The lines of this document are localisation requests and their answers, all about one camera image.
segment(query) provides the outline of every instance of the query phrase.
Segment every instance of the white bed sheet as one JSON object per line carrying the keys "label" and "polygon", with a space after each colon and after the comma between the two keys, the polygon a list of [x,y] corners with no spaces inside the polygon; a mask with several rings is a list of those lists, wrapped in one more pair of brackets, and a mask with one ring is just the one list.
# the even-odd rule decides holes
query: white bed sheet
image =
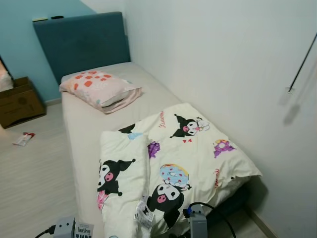
{"label": "white bed sheet", "polygon": [[118,130],[142,120],[180,101],[151,75],[134,63],[97,68],[126,79],[143,88],[143,95],[127,107],[110,115],[91,107],[69,93],[62,93],[76,187],[79,220],[94,224],[93,238],[103,238],[103,220],[97,207],[100,135],[104,130]]}

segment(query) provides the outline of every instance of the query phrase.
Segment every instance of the bed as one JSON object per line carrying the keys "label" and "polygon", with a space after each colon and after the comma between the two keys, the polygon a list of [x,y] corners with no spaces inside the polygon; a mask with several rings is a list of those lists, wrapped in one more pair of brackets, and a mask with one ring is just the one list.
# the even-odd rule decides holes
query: bed
{"label": "bed", "polygon": [[[120,12],[35,22],[34,28],[58,84],[73,73],[98,69],[132,79],[143,88],[143,95],[135,102],[107,116],[71,94],[62,94],[79,220],[94,224],[94,238],[103,238],[103,220],[96,204],[101,132],[119,130],[180,101],[130,62]],[[231,191],[224,191],[230,198],[219,206],[223,213],[230,214],[246,202],[249,193],[239,188],[244,182],[238,181]],[[217,214],[208,215],[209,225],[218,220]]]}

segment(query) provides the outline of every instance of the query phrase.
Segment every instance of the floor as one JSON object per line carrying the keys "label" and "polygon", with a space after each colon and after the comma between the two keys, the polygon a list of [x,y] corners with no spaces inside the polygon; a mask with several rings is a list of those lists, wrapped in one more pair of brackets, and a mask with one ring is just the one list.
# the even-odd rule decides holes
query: floor
{"label": "floor", "polygon": [[[23,132],[36,136],[25,147],[12,145]],[[49,106],[42,118],[7,130],[0,128],[1,238],[33,238],[58,218],[76,214],[61,104]],[[229,221],[237,238],[266,238],[244,211],[233,214]],[[231,237],[225,223],[209,230],[209,238]]]}

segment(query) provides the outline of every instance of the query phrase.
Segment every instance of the blue wall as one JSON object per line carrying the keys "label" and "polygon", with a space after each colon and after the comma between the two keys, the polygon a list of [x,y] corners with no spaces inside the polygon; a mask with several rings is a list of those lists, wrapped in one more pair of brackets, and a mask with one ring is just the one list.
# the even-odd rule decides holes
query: blue wall
{"label": "blue wall", "polygon": [[28,76],[44,101],[60,97],[32,19],[94,14],[80,0],[0,0],[0,55],[14,78]]}

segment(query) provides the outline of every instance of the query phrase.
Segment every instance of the upholstered headboard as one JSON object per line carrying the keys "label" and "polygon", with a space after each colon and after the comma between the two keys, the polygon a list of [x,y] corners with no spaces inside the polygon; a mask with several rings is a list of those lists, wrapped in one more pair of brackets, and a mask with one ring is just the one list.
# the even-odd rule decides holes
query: upholstered headboard
{"label": "upholstered headboard", "polygon": [[71,73],[130,61],[121,12],[33,25],[58,84]]}

